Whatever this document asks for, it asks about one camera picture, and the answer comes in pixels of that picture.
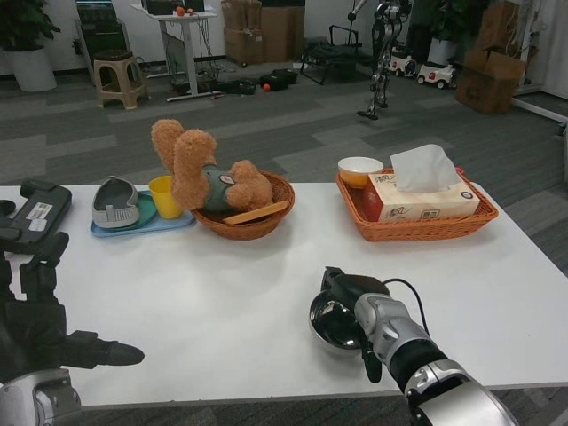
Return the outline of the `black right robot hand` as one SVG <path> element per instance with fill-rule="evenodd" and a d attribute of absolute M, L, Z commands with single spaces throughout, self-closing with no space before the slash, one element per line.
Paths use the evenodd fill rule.
<path fill-rule="evenodd" d="M 319 305 L 311 322 L 317 334 L 335 349 L 359 351 L 367 378 L 378 383 L 383 364 L 374 355 L 373 344 L 355 316 L 355 303 L 366 293 L 390 294 L 376 278 L 347 274 L 341 268 L 327 266 L 320 285 Z"/>

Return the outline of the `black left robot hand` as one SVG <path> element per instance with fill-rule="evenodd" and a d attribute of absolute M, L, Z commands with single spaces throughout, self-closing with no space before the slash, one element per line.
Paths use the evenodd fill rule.
<path fill-rule="evenodd" d="M 67 233 L 56 232 L 32 250 L 20 266 L 18 299 L 11 291 L 11 263 L 5 254 L 10 230 L 1 228 L 1 383 L 47 369 L 132 366 L 145 354 L 137 347 L 106 341 L 95 332 L 67 332 L 66 309 L 55 296 L 56 268 L 67 248 Z"/>

